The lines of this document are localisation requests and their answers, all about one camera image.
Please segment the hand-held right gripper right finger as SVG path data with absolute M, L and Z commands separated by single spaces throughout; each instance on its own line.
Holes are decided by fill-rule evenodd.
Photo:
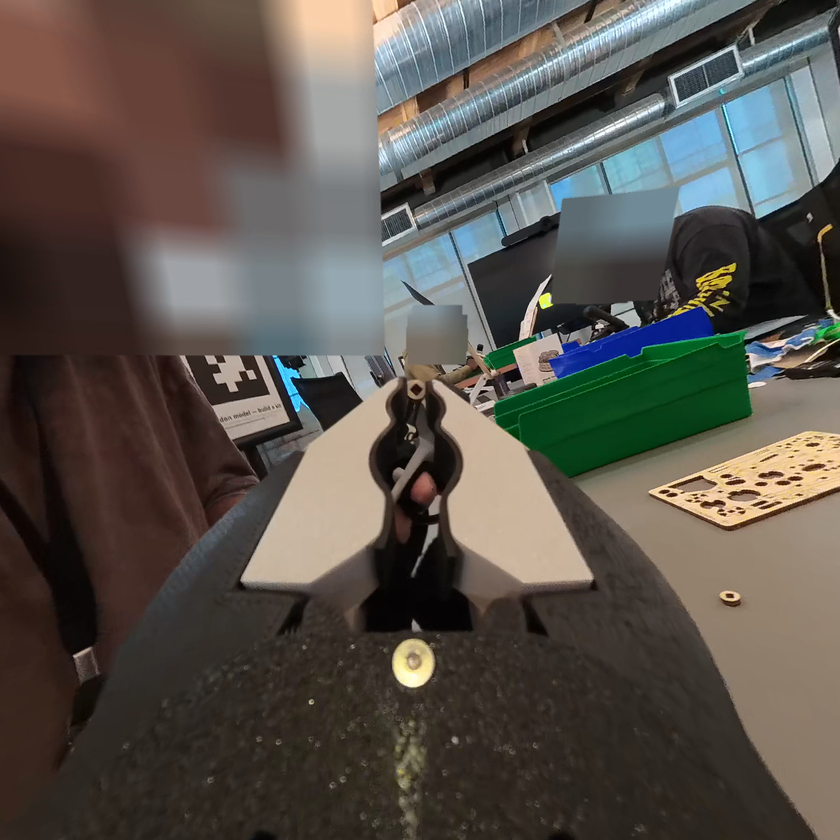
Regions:
M 427 384 L 425 409 L 438 534 L 453 564 L 444 579 L 473 616 L 501 600 L 591 589 L 593 572 L 533 452 L 439 381 Z

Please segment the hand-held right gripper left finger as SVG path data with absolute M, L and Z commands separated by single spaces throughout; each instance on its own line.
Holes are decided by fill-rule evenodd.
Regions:
M 353 631 L 377 630 L 371 596 L 393 582 L 396 502 L 377 460 L 400 420 L 406 380 L 386 383 L 299 460 L 240 575 L 250 605 L 315 602 Z

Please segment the punched wooden parts sheet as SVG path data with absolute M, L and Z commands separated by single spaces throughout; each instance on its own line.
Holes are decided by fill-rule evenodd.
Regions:
M 651 489 L 651 498 L 731 531 L 839 490 L 839 435 L 803 432 Z

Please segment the person's left hand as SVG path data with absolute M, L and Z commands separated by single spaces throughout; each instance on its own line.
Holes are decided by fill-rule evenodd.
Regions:
M 401 498 L 395 506 L 394 523 L 398 542 L 405 543 L 409 540 L 413 529 L 413 517 L 416 515 L 415 510 L 428 509 L 437 495 L 438 489 L 430 474 L 423 472 L 415 477 L 410 494 Z

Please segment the framed black-white tag poster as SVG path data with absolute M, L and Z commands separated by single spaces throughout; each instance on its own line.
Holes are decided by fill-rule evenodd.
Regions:
M 181 361 L 239 448 L 301 430 L 298 411 L 272 357 L 183 355 Z

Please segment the black office chair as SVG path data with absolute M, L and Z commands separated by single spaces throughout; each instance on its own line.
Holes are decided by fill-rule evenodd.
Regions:
M 362 404 L 359 394 L 342 372 L 296 379 L 295 387 L 324 433 Z

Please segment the green plastic bin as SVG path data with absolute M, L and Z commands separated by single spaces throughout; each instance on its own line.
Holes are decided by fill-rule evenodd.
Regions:
M 644 348 L 496 402 L 499 427 L 568 477 L 749 417 L 743 331 Z

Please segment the white printed box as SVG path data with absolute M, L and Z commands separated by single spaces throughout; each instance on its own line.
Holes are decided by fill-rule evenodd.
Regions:
M 544 338 L 535 337 L 534 341 L 513 351 L 521 379 L 526 385 L 536 386 L 557 379 L 551 362 L 561 357 L 563 352 L 561 337 L 557 333 L 550 333 Z

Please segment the blue plastic bin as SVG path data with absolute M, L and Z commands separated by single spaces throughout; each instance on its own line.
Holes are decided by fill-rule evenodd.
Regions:
M 708 315 L 692 309 L 661 322 L 632 327 L 584 345 L 568 343 L 562 354 L 548 360 L 559 380 L 620 356 L 637 356 L 643 349 L 665 343 L 698 340 L 714 336 Z

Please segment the black computer monitor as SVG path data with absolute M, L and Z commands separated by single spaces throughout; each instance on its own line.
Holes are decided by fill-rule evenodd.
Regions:
M 497 349 L 518 340 L 521 321 L 553 257 L 542 240 L 529 240 L 468 264 L 467 269 Z

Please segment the white vent grille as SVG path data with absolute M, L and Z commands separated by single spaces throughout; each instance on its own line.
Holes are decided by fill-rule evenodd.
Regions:
M 408 203 L 395 206 L 381 216 L 381 243 L 387 247 L 414 236 L 417 224 L 413 211 Z
M 730 45 L 672 74 L 668 86 L 675 108 L 680 109 L 743 77 L 740 50 Z

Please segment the silver ventilation duct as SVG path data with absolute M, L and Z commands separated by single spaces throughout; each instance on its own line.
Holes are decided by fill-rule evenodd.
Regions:
M 694 35 L 809 2 L 624 2 L 380 134 L 380 189 L 467 150 Z
M 613 114 L 593 121 L 495 171 L 468 182 L 413 210 L 415 226 L 425 231 L 514 193 L 546 176 L 567 169 L 585 157 L 626 139 L 631 133 L 661 123 L 674 110 L 671 97 L 657 92 Z
M 584 1 L 416 1 L 373 26 L 378 115 L 498 52 Z

